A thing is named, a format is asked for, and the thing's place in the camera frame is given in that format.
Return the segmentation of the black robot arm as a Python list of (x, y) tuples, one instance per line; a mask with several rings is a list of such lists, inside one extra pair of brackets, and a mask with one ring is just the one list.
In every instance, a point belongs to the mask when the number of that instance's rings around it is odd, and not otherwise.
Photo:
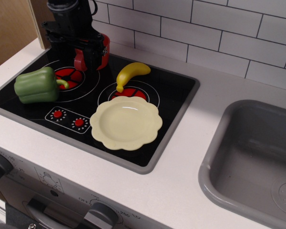
[(91, 12), (87, 0), (49, 0), (47, 7), (54, 21), (41, 26), (59, 59), (74, 63), (79, 71), (100, 70), (108, 64), (110, 40), (92, 27), (92, 16), (98, 11), (96, 1)]

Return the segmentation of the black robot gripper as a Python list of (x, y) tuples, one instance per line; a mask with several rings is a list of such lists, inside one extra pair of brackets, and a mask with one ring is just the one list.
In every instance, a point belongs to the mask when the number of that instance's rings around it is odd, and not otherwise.
[(74, 66), (75, 49), (80, 49), (87, 69), (96, 71), (105, 53), (103, 36), (92, 27), (98, 5), (93, 9), (89, 4), (48, 4), (47, 7), (54, 21), (45, 21), (41, 26), (62, 63)]

